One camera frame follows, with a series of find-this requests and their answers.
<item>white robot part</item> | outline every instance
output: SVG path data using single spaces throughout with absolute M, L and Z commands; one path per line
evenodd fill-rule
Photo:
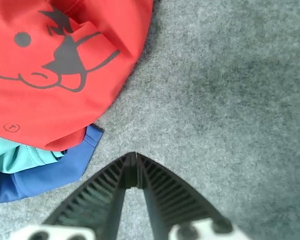
M 230 233 L 216 233 L 211 218 L 192 221 L 189 229 L 182 234 L 180 225 L 174 225 L 169 233 L 169 240 L 251 240 L 237 226 L 232 225 Z
M 95 233 L 85 227 L 58 225 L 29 225 L 13 232 L 9 240 L 97 240 Z

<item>teal fabric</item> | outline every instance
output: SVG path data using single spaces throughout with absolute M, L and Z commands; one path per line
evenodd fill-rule
M 63 156 L 63 152 L 42 150 L 0 137 L 0 172 L 5 174 L 56 163 Z

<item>black dot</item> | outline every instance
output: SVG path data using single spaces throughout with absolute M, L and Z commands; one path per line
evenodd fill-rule
M 22 48 L 28 47 L 31 43 L 31 37 L 26 32 L 18 32 L 14 36 L 14 42 Z
M 49 234 L 45 231 L 39 231 L 30 237 L 30 240 L 47 240 Z

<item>black screw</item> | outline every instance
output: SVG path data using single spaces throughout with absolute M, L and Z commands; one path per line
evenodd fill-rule
M 32 235 L 29 240 L 47 240 L 49 238 L 49 234 L 46 231 L 39 231 Z
M 213 221 L 212 228 L 216 234 L 228 234 L 234 230 L 231 221 L 228 218 Z
M 75 235 L 70 237 L 69 240 L 86 240 L 86 238 L 82 235 Z
M 190 223 L 184 223 L 180 225 L 177 237 L 179 240 L 196 240 L 199 238 L 199 235 L 194 226 Z

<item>dog face graphic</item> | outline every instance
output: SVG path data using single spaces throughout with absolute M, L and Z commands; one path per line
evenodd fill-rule
M 13 53 L 9 54 L 4 50 L 5 46 L 0 44 L 0 80 L 20 81 L 35 89 L 58 87 L 77 93 L 84 89 L 89 73 L 104 67 L 120 53 L 114 50 L 87 69 L 78 48 L 101 32 L 75 39 L 70 19 L 58 9 L 39 11 L 39 14 L 52 20 L 52 24 L 46 26 L 45 34 L 40 35 L 39 31 L 32 30 L 35 38 L 40 39 L 39 43 L 33 40 L 30 32 L 20 31 L 15 33 L 13 42 L 10 41 L 18 48 Z

